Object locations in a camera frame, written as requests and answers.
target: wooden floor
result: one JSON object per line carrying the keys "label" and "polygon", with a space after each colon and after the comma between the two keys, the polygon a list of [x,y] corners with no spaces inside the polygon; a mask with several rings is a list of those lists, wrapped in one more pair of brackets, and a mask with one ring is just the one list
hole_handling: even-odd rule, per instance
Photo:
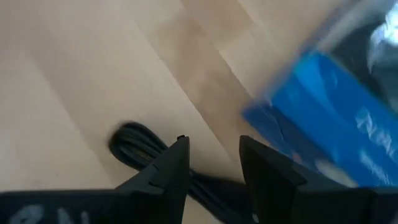
{"label": "wooden floor", "polygon": [[[115,187],[126,120],[242,180],[243,105],[344,0],[3,0],[0,190]],[[191,199],[184,223],[215,223]]]}

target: black plastic object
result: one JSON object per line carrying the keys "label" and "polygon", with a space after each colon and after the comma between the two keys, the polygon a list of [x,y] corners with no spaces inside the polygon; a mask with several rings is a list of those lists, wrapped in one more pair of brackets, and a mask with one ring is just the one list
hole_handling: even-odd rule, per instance
{"label": "black plastic object", "polygon": [[393,224],[397,189],[351,189],[242,136],[240,156],[259,223]]}
{"label": "black plastic object", "polygon": [[[137,122],[122,124],[112,135],[109,149],[124,164],[141,170],[168,150],[150,129]],[[189,196],[199,202],[219,221],[227,224],[256,223],[252,203],[242,183],[210,177],[190,170]]]}
{"label": "black plastic object", "polygon": [[115,190],[9,192],[0,223],[181,223],[189,184],[189,138]]}

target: black power cord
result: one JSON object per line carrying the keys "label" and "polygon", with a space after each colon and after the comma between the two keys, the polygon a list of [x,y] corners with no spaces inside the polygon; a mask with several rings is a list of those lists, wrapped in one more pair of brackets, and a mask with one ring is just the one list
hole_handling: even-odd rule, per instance
{"label": "black power cord", "polygon": [[[125,165],[142,170],[168,147],[144,125],[131,122],[123,124],[112,135],[109,149]],[[227,224],[256,223],[244,184],[208,177],[192,169],[190,178],[188,194],[218,220]]]}

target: plastic wrap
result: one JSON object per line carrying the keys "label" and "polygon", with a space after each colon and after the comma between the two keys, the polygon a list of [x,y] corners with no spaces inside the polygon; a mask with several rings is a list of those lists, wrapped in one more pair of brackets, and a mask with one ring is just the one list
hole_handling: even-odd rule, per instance
{"label": "plastic wrap", "polygon": [[330,21],[244,117],[281,153],[340,183],[398,185],[398,4],[356,1]]}

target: product box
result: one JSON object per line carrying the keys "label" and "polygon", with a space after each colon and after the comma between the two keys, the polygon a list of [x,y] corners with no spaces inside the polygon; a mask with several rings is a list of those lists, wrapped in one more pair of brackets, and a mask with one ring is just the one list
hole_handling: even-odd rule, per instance
{"label": "product box", "polygon": [[342,184],[398,185],[398,4],[356,1],[328,25],[244,117],[281,153]]}

